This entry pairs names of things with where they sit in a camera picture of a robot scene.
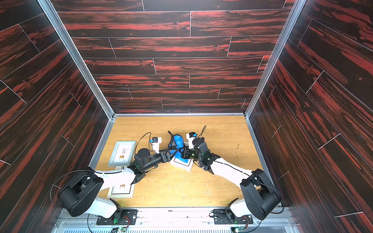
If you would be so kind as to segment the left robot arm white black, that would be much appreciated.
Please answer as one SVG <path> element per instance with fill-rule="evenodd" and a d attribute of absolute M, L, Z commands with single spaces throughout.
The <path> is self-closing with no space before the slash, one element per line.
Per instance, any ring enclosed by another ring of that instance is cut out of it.
<path fill-rule="evenodd" d="M 98 193 L 122 184 L 132 185 L 140 182 L 149 169 L 171 161 L 176 153 L 176 149 L 164 149 L 150 155 L 150 151 L 144 148 L 135 155 L 135 161 L 122 170 L 81 170 L 65 184 L 57 197 L 72 217 L 93 214 L 112 218 L 118 223 L 122 218 L 122 207 L 113 199 L 98 197 Z"/>

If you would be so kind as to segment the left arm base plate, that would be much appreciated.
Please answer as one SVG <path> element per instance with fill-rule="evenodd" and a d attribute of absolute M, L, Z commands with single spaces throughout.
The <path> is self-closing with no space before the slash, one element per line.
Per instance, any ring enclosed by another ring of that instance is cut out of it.
<path fill-rule="evenodd" d="M 98 226 L 118 225 L 118 226 L 131 226 L 135 225 L 138 217 L 137 209 L 122 209 L 121 213 L 116 211 L 112 217 L 104 218 L 99 216 L 96 222 Z"/>

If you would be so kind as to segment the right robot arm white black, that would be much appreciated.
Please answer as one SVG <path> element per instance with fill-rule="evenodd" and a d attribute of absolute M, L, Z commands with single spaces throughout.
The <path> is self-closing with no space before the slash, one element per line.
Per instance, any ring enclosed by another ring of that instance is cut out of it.
<path fill-rule="evenodd" d="M 179 149 L 183 159 L 193 159 L 205 171 L 221 176 L 237 185 L 243 199 L 233 201 L 228 210 L 236 217 L 252 214 L 264 220 L 281 203 L 282 196 L 261 169 L 245 170 L 211 153 L 203 137 L 196 138 Z"/>

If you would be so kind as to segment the blue microfiber cloth black trim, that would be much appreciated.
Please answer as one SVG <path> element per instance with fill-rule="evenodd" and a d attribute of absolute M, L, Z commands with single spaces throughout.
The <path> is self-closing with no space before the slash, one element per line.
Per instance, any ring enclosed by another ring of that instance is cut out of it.
<path fill-rule="evenodd" d="M 183 143 L 183 137 L 179 134 L 172 134 L 170 131 L 168 131 L 168 133 L 171 135 L 171 140 L 168 144 L 168 149 L 170 151 L 170 149 L 176 149 L 176 150 L 179 150 L 181 151 L 181 148 L 183 148 L 184 146 L 181 145 Z"/>

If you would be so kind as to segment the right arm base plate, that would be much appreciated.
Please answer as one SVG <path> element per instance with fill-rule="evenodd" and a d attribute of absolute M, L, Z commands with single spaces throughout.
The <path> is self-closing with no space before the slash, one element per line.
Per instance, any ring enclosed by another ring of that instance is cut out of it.
<path fill-rule="evenodd" d="M 253 219 L 251 215 L 244 215 L 237 217 L 233 214 L 231 210 L 225 208 L 213 209 L 209 214 L 213 218 L 216 225 L 228 225 L 228 224 L 253 224 Z"/>

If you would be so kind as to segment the white picture frame deer print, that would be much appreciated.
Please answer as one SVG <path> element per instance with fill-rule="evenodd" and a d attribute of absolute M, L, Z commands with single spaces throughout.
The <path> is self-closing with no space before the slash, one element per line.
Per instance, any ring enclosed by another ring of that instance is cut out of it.
<path fill-rule="evenodd" d="M 181 151 L 176 149 L 170 149 L 169 152 L 173 155 L 170 164 L 190 172 L 193 162 L 192 159 L 189 159 L 189 146 L 188 143 L 185 143 L 184 141 L 181 145 L 184 146 L 183 148 L 181 148 Z"/>

